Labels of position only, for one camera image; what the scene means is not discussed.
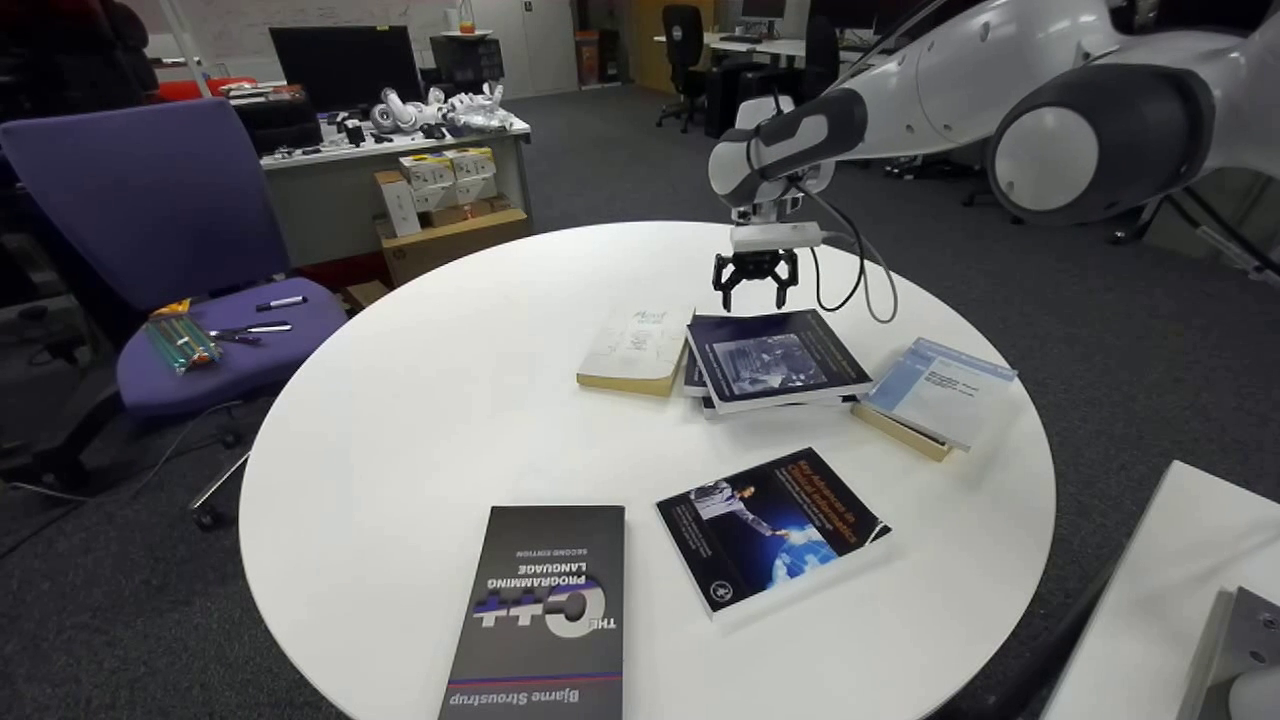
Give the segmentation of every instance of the white wall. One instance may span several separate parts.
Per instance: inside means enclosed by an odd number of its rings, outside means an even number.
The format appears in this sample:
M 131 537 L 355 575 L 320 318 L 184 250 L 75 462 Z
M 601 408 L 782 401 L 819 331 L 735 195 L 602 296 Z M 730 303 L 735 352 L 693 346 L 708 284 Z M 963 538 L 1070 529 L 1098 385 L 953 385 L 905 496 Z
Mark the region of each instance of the white wall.
M 152 31 L 170 31 L 165 0 L 126 0 Z M 431 34 L 446 31 L 452 0 L 169 0 L 213 71 L 282 75 L 273 25 L 408 25 L 421 63 L 431 63 Z M 502 42 L 509 96 L 551 96 L 577 86 L 573 0 L 473 0 L 474 19 Z

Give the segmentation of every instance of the dark book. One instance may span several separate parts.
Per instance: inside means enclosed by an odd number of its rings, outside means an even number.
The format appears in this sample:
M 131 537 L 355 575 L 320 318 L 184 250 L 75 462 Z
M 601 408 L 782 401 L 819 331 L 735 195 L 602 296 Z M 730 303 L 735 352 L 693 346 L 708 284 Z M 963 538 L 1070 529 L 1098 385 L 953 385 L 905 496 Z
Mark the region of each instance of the dark book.
M 810 306 L 770 316 L 693 316 L 687 346 L 715 412 L 849 401 L 872 376 Z
M 490 507 L 440 720 L 625 714 L 625 507 Z
M 887 524 L 810 448 L 657 507 L 712 612 L 887 537 Z
M 687 340 L 683 340 L 683 365 L 678 365 L 678 393 L 704 401 L 708 397 L 708 378 L 704 369 L 694 365 Z

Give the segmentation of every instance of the book cover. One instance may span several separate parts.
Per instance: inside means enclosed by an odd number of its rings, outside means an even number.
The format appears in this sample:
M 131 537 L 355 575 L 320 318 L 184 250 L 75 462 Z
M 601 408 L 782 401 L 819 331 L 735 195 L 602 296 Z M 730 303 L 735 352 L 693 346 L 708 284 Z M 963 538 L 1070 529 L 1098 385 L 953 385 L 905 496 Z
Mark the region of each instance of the book cover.
M 887 537 L 887 524 L 810 448 L 657 507 L 712 612 Z
M 810 306 L 770 316 L 693 316 L 687 346 L 715 412 L 849 401 L 872 385 Z
M 577 385 L 666 397 L 683 354 L 683 325 L 687 306 L 678 303 L 613 306 L 577 369 Z
M 1011 369 L 918 335 L 861 404 L 943 442 L 972 448 L 989 421 L 1000 416 L 1011 385 Z
M 620 720 L 625 507 L 490 507 L 440 720 Z

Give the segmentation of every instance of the office room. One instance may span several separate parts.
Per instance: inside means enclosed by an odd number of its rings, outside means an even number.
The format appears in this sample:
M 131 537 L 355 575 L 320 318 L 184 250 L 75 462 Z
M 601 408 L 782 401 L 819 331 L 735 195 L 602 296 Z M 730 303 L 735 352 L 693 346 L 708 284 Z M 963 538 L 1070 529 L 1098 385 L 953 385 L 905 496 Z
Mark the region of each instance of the office room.
M 0 714 L 1280 714 L 1272 0 L 0 0 Z

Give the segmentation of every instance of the computer monitor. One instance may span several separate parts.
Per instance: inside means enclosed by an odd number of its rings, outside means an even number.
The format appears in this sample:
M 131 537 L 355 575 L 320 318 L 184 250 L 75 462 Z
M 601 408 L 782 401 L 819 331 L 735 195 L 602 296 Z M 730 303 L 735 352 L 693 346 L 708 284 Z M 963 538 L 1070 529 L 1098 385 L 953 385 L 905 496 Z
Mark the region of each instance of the computer monitor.
M 320 110 L 374 105 L 385 86 L 421 98 L 408 27 L 273 27 L 287 82 Z

